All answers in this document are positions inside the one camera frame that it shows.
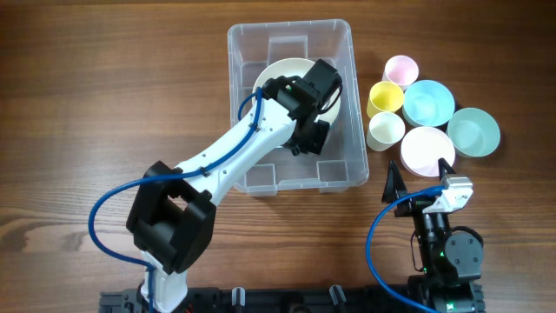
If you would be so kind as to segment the cream cup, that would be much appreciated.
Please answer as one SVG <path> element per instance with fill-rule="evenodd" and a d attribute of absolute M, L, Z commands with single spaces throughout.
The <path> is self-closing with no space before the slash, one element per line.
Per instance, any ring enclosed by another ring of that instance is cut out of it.
<path fill-rule="evenodd" d="M 374 151 L 384 151 L 398 143 L 405 135 L 404 121 L 393 112 L 374 115 L 368 125 L 367 146 Z"/>

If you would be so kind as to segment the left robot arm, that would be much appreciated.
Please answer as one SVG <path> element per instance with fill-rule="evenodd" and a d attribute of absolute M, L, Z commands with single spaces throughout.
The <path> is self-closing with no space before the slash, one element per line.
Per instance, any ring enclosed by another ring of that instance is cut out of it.
<path fill-rule="evenodd" d="M 197 156 L 147 169 L 126 228 L 149 269 L 141 295 L 154 312 L 172 312 L 188 294 L 189 268 L 209 246 L 216 208 L 260 159 L 282 146 L 293 155 L 320 154 L 339 101 L 339 71 L 319 59 L 303 76 L 269 78 L 248 114 Z"/>

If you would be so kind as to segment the light blue small bowl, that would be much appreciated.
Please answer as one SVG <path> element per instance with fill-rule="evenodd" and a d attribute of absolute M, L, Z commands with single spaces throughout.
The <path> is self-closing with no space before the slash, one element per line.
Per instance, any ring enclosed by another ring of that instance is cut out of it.
<path fill-rule="evenodd" d="M 402 114 L 414 127 L 438 127 L 447 123 L 455 112 L 451 91 L 434 80 L 420 80 L 404 92 Z"/>

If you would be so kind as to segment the pink cup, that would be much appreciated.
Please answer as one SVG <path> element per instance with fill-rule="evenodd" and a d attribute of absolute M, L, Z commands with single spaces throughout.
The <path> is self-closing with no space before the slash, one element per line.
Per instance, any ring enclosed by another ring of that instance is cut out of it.
<path fill-rule="evenodd" d="M 419 77 L 418 64 L 408 56 L 391 57 L 385 64 L 382 81 L 388 81 L 406 90 Z"/>

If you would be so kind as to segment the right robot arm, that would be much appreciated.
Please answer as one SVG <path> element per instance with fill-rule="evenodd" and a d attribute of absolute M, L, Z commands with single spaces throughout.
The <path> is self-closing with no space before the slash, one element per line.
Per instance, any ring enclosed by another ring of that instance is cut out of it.
<path fill-rule="evenodd" d="M 410 299 L 439 312 L 479 313 L 486 310 L 481 278 L 484 241 L 467 226 L 452 226 L 448 215 L 465 207 L 473 183 L 438 160 L 440 189 L 411 196 L 396 162 L 388 165 L 382 196 L 396 205 L 396 217 L 414 222 L 411 239 L 419 244 L 422 267 L 407 280 Z"/>

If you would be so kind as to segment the green small bowl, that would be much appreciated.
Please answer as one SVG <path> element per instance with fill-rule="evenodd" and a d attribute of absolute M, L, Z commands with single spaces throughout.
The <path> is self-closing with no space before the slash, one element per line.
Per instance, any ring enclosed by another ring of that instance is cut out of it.
<path fill-rule="evenodd" d="M 501 139 L 496 120 L 477 108 L 457 110 L 448 122 L 447 135 L 462 157 L 486 157 L 499 147 Z"/>

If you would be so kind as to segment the cream large bowl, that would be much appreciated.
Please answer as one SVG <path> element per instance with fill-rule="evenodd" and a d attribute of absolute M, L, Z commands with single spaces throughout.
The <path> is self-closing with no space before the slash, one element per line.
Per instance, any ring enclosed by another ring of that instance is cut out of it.
<path fill-rule="evenodd" d="M 299 76 L 304 77 L 311 67 L 315 64 L 315 61 L 305 59 L 305 58 L 286 58 L 280 61 L 270 64 L 255 80 L 255 86 L 253 90 L 257 87 L 262 87 L 263 84 L 267 82 L 270 78 L 277 78 L 279 76 L 291 77 Z M 325 114 L 319 115 L 318 120 L 326 121 L 333 127 L 336 121 L 341 107 L 341 100 L 338 99 L 334 107 L 326 112 Z"/>

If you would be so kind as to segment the clear plastic storage container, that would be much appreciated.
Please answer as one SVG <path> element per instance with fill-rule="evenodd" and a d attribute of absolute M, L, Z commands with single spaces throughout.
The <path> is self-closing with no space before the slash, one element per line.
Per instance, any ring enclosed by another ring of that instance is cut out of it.
<path fill-rule="evenodd" d="M 262 72 L 287 58 L 322 59 L 335 67 L 343 90 L 327 113 L 331 129 L 321 154 L 294 156 L 277 147 L 236 183 L 250 196 L 281 190 L 341 192 L 369 176 L 351 28 L 341 19 L 279 23 L 240 23 L 228 30 L 230 122 L 237 124 L 250 107 L 243 100 L 264 83 Z"/>

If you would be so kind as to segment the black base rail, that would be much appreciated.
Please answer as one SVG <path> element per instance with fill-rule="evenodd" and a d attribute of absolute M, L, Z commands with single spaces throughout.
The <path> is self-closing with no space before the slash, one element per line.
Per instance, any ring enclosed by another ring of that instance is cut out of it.
<path fill-rule="evenodd" d="M 484 293 L 474 285 L 471 295 L 436 296 L 440 312 L 486 312 Z M 185 300 L 172 312 L 422 312 L 394 299 L 378 286 L 343 289 L 339 299 L 333 288 L 301 290 L 189 290 Z M 102 292 L 99 313 L 149 312 L 149 303 L 138 289 Z"/>

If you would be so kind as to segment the yellow cup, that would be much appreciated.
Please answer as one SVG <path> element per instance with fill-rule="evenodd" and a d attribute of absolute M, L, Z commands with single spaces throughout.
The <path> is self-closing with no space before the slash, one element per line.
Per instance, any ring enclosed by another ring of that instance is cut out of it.
<path fill-rule="evenodd" d="M 369 91 L 367 115 L 372 118 L 381 112 L 395 113 L 404 104 L 405 94 L 402 88 L 392 82 L 376 83 Z"/>

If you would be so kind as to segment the pink small bowl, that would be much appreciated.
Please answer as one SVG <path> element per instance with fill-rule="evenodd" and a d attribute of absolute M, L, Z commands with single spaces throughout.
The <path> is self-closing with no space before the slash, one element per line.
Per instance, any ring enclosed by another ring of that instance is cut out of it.
<path fill-rule="evenodd" d="M 438 161 L 444 158 L 452 166 L 456 153 L 447 134 L 433 127 L 417 127 L 402 139 L 400 159 L 403 166 L 416 176 L 439 175 Z"/>

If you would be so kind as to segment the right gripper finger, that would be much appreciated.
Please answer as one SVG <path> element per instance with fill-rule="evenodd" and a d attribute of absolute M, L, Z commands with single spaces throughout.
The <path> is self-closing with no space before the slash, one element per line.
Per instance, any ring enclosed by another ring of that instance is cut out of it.
<path fill-rule="evenodd" d="M 452 166 L 447 162 L 445 158 L 440 158 L 438 160 L 438 171 L 439 180 L 441 181 L 446 175 L 452 175 L 455 173 Z"/>
<path fill-rule="evenodd" d="M 405 195 L 407 195 L 407 187 L 400 174 L 397 163 L 392 160 L 388 165 L 387 180 L 381 201 L 383 203 L 392 203 Z"/>

